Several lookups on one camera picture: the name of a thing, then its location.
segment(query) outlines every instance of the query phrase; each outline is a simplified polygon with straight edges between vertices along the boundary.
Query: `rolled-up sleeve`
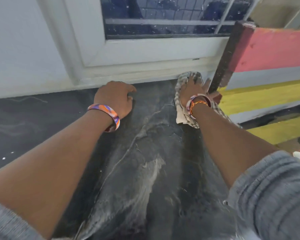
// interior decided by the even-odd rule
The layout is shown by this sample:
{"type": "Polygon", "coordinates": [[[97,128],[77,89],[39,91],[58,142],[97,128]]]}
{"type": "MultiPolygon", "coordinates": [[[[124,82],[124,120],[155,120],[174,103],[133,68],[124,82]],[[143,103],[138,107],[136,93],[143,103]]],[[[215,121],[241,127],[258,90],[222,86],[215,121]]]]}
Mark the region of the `rolled-up sleeve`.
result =
{"type": "Polygon", "coordinates": [[[0,240],[44,240],[21,217],[0,204],[0,240]]]}
{"type": "Polygon", "coordinates": [[[274,152],[245,171],[228,205],[262,240],[300,239],[300,160],[274,152]]]}

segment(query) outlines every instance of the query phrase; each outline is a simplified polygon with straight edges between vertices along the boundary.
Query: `window pane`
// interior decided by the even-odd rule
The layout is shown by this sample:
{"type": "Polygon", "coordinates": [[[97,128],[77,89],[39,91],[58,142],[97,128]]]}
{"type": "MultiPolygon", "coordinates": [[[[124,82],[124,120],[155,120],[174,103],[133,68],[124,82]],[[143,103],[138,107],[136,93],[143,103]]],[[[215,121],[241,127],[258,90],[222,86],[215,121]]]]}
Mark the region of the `window pane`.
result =
{"type": "Polygon", "coordinates": [[[244,19],[252,3],[253,0],[101,0],[106,39],[228,35],[235,21],[244,19]]]}

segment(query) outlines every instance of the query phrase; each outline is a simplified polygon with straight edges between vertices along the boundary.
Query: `orange and purple bangle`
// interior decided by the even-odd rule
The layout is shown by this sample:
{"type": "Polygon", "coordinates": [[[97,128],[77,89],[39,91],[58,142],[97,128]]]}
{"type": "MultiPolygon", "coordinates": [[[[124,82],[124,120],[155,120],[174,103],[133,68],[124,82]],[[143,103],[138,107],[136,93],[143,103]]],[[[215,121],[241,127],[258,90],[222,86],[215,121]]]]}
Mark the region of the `orange and purple bangle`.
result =
{"type": "Polygon", "coordinates": [[[187,112],[188,112],[188,115],[193,118],[194,120],[196,119],[193,114],[192,114],[192,109],[193,107],[196,105],[196,104],[199,104],[199,103],[203,103],[205,105],[207,105],[208,107],[211,108],[211,101],[210,99],[204,95],[204,94],[196,94],[196,95],[193,95],[190,100],[187,102],[187,105],[186,105],[186,109],[187,109],[187,112]],[[204,97],[204,100],[200,100],[200,101],[197,101],[197,102],[193,102],[193,100],[196,98],[196,97],[204,97]]]}
{"type": "Polygon", "coordinates": [[[114,124],[110,125],[105,132],[112,132],[115,131],[119,128],[120,125],[120,118],[118,116],[118,114],[112,109],[110,108],[108,105],[104,105],[104,104],[92,104],[88,107],[88,110],[91,109],[98,109],[101,110],[105,113],[107,113],[114,121],[114,124]]]}

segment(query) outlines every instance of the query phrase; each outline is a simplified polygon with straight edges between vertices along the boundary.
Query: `hand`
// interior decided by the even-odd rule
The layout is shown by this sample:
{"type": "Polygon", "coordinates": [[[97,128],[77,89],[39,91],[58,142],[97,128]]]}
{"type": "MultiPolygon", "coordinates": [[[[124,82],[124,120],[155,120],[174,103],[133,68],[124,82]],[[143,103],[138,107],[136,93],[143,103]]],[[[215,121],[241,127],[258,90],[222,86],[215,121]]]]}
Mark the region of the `hand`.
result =
{"type": "Polygon", "coordinates": [[[131,84],[122,81],[110,81],[98,89],[94,96],[94,103],[108,105],[122,119],[132,110],[132,97],[128,96],[128,92],[136,91],[136,88],[131,84]]]}
{"type": "Polygon", "coordinates": [[[193,80],[193,74],[189,77],[189,80],[186,84],[183,84],[180,90],[180,103],[183,107],[186,107],[187,102],[193,95],[198,93],[207,95],[210,100],[213,100],[216,96],[219,95],[219,92],[213,92],[212,94],[208,94],[208,89],[210,86],[211,80],[208,78],[204,85],[202,86],[201,79],[198,79],[195,83],[193,80]]]}

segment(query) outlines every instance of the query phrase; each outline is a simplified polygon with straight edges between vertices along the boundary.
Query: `multicolored bangle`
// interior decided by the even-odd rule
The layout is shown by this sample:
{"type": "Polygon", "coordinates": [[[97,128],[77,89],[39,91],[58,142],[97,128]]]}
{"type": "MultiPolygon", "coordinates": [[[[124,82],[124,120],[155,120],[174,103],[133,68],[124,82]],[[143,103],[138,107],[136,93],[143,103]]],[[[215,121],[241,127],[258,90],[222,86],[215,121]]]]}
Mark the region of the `multicolored bangle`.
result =
{"type": "Polygon", "coordinates": [[[92,104],[88,107],[88,110],[91,110],[91,109],[98,109],[98,110],[101,110],[105,113],[107,113],[109,116],[111,116],[111,118],[113,119],[114,124],[110,125],[106,130],[105,132],[112,132],[112,131],[115,131],[119,128],[119,125],[120,125],[120,119],[119,119],[119,116],[118,114],[112,109],[110,108],[108,105],[104,105],[104,104],[92,104]]]}
{"type": "Polygon", "coordinates": [[[193,114],[192,114],[192,108],[193,108],[194,105],[196,105],[196,104],[198,104],[198,103],[206,104],[208,107],[211,108],[211,101],[210,101],[210,99],[209,99],[206,95],[204,95],[204,94],[202,94],[202,93],[198,93],[198,94],[196,94],[196,95],[193,95],[193,96],[190,98],[190,100],[187,102],[186,110],[187,110],[187,112],[188,112],[188,115],[189,115],[191,118],[193,118],[194,120],[195,120],[196,118],[195,118],[195,117],[193,116],[193,114]],[[193,100],[194,100],[196,97],[204,97],[204,101],[202,100],[202,101],[193,102],[193,100]]]}

